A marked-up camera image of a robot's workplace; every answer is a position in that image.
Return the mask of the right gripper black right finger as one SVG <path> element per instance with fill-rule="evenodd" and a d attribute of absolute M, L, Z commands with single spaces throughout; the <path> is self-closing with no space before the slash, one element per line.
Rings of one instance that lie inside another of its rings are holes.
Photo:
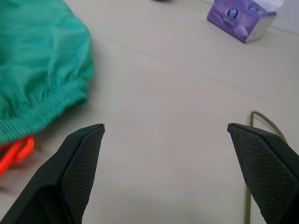
<path fill-rule="evenodd" d="M 299 224 L 299 155 L 278 135 L 230 123 L 242 175 L 267 224 Z"/>

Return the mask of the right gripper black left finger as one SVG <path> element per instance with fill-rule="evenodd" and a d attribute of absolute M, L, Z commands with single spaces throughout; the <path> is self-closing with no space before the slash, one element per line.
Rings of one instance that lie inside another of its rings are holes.
<path fill-rule="evenodd" d="M 103 124 L 66 137 L 33 175 L 0 224 L 82 224 L 93 188 Z"/>

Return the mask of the green shorts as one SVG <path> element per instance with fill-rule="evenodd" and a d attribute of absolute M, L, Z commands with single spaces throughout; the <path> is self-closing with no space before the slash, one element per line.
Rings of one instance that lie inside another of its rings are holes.
<path fill-rule="evenodd" d="M 0 144 L 88 99 L 91 35 L 64 0 L 0 0 Z"/>

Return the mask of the purple tissue pack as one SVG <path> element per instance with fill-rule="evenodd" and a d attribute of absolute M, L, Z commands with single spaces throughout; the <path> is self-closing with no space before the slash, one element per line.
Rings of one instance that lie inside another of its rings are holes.
<path fill-rule="evenodd" d="M 214 0 L 207 20 L 243 43 L 261 39 L 285 0 Z"/>

